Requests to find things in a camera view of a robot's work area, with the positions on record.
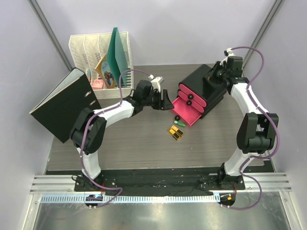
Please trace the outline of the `black drawer organizer box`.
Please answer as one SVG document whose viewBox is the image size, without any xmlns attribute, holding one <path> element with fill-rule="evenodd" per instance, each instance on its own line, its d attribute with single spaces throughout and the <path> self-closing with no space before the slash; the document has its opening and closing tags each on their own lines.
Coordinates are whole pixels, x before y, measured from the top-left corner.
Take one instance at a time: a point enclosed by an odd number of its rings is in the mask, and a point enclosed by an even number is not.
<svg viewBox="0 0 307 230">
<path fill-rule="evenodd" d="M 180 82 L 206 101 L 207 106 L 200 119 L 203 119 L 226 94 L 223 85 L 208 81 L 210 70 L 208 65 L 203 64 Z"/>
</svg>

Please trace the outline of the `pink bottom drawer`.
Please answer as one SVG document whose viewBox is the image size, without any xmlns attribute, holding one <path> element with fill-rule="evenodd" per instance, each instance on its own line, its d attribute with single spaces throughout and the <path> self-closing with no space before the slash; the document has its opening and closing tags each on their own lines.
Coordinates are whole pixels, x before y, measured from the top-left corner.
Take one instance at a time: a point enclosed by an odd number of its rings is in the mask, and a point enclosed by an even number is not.
<svg viewBox="0 0 307 230">
<path fill-rule="evenodd" d="M 194 107 L 186 105 L 186 101 L 180 97 L 176 98 L 172 104 L 174 108 L 171 111 L 175 115 L 178 115 L 180 119 L 189 127 L 192 127 L 193 124 L 201 118 L 202 113 L 200 113 Z"/>
</svg>

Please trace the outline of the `pink drawer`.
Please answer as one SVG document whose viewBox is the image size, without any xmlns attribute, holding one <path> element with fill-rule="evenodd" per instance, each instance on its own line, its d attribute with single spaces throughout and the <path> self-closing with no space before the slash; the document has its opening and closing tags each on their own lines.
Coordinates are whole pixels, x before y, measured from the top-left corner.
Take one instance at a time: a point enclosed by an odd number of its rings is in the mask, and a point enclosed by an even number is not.
<svg viewBox="0 0 307 230">
<path fill-rule="evenodd" d="M 206 101 L 201 98 L 200 96 L 198 96 L 194 91 L 192 91 L 190 88 L 188 88 L 187 86 L 185 86 L 184 84 L 180 83 L 179 84 L 179 89 L 185 93 L 187 96 L 189 96 L 190 94 L 193 95 L 192 100 L 194 100 L 196 103 L 198 103 L 200 106 L 202 107 L 206 107 L 207 103 Z"/>
<path fill-rule="evenodd" d="M 186 101 L 180 97 L 176 98 L 172 104 L 174 108 L 171 111 L 175 115 L 178 115 L 180 119 L 189 127 L 192 127 L 193 124 L 201 118 L 202 113 L 200 113 L 194 107 L 186 105 Z"/>
<path fill-rule="evenodd" d="M 181 99 L 183 99 L 185 102 L 186 101 L 188 101 L 189 99 L 188 99 L 188 96 L 185 94 L 185 93 L 183 93 L 180 89 L 178 90 L 178 96 L 181 98 Z M 192 107 L 194 108 L 194 109 L 196 109 L 198 112 L 200 112 L 200 113 L 204 113 L 205 112 L 205 107 L 202 107 L 202 106 L 200 106 L 198 103 L 196 103 L 194 100 L 190 100 L 190 101 L 192 101 Z"/>
</svg>

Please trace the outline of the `black top drawer knob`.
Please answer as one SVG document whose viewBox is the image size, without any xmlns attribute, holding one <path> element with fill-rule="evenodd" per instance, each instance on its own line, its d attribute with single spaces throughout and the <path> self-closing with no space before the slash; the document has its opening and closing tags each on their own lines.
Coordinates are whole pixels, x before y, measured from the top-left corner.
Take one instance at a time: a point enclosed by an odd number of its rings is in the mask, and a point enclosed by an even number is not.
<svg viewBox="0 0 307 230">
<path fill-rule="evenodd" d="M 193 98 L 194 98 L 194 95 L 193 95 L 193 94 L 189 94 L 189 95 L 188 95 L 188 99 L 189 99 L 189 100 L 192 100 Z"/>
</svg>

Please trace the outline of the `pink top drawer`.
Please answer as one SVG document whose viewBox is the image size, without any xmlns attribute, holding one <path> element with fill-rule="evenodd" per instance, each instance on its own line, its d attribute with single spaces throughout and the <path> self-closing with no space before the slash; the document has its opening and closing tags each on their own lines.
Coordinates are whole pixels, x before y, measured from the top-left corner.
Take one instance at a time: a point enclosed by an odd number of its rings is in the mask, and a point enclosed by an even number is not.
<svg viewBox="0 0 307 230">
<path fill-rule="evenodd" d="M 198 96 L 194 91 L 192 91 L 190 88 L 188 88 L 187 86 L 185 86 L 184 84 L 180 83 L 179 84 L 179 89 L 185 93 L 187 96 L 189 96 L 190 94 L 193 95 L 192 100 L 194 100 L 196 103 L 198 103 L 200 106 L 202 107 L 206 107 L 207 103 L 206 101 L 201 98 L 200 96 Z"/>
</svg>

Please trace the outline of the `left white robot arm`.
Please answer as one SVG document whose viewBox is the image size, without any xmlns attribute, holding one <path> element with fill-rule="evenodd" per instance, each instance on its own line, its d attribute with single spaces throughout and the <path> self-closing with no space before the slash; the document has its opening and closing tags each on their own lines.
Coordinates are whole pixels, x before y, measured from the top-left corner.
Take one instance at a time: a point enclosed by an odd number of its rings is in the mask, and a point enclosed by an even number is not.
<svg viewBox="0 0 307 230">
<path fill-rule="evenodd" d="M 113 106 L 99 110 L 84 108 L 79 114 L 70 138 L 81 158 L 82 173 L 87 177 L 85 185 L 91 191 L 99 190 L 102 185 L 102 179 L 99 177 L 101 168 L 98 162 L 98 149 L 102 145 L 107 127 L 135 116 L 146 106 L 162 111 L 174 109 L 167 90 L 161 90 L 161 79 L 159 77 L 158 80 L 142 80 L 132 90 L 133 93 Z"/>
</svg>

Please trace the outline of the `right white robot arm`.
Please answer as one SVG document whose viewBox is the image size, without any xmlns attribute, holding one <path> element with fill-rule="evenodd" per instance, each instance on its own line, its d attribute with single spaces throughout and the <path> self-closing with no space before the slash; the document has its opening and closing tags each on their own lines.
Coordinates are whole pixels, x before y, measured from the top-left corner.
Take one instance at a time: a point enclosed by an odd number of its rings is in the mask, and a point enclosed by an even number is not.
<svg viewBox="0 0 307 230">
<path fill-rule="evenodd" d="M 279 117 L 269 113 L 255 96 L 249 80 L 242 76 L 243 59 L 227 56 L 216 62 L 209 79 L 221 83 L 235 99 L 243 114 L 236 136 L 237 148 L 217 173 L 216 183 L 222 189 L 231 189 L 243 182 L 243 170 L 254 158 L 271 150 L 275 144 Z"/>
</svg>

